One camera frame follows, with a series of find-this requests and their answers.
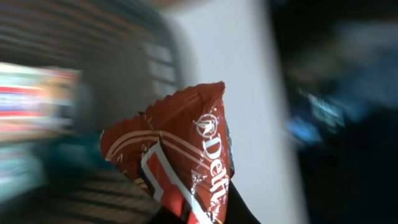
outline red candy wrapper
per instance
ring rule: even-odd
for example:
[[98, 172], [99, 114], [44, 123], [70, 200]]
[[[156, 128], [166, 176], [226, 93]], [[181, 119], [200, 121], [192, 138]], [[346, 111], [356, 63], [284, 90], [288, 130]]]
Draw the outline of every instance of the red candy wrapper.
[[101, 136], [103, 157], [187, 223], [223, 223], [231, 175], [223, 82], [158, 100]]

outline chocolate candy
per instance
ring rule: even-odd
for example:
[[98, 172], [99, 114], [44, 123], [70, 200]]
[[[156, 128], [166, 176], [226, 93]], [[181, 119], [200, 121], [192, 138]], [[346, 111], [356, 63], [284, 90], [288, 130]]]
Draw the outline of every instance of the chocolate candy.
[[231, 176], [223, 82], [158, 100], [101, 136], [103, 157], [187, 223], [223, 223]]

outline white wall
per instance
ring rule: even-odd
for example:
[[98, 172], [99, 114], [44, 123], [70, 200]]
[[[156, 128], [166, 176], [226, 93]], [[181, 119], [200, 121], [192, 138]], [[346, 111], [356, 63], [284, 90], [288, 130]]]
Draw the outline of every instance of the white wall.
[[178, 43], [186, 86], [223, 80], [233, 139], [232, 181], [261, 223], [306, 223], [284, 96], [265, 7], [208, 0], [164, 12]]

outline product packaging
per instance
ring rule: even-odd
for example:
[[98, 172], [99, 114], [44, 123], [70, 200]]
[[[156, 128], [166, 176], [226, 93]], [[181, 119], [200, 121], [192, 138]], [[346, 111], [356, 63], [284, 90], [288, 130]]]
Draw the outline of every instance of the product packaging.
[[101, 136], [105, 160], [187, 223], [225, 220], [233, 168], [224, 88], [178, 91]]

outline blurry background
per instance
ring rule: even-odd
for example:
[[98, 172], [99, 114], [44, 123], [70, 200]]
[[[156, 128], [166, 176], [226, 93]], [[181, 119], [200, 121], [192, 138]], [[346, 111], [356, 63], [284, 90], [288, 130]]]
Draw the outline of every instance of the blurry background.
[[170, 38], [148, 2], [0, 2], [0, 223], [150, 220], [100, 134], [181, 87]]
[[312, 223], [398, 223], [398, 4], [271, 1]]

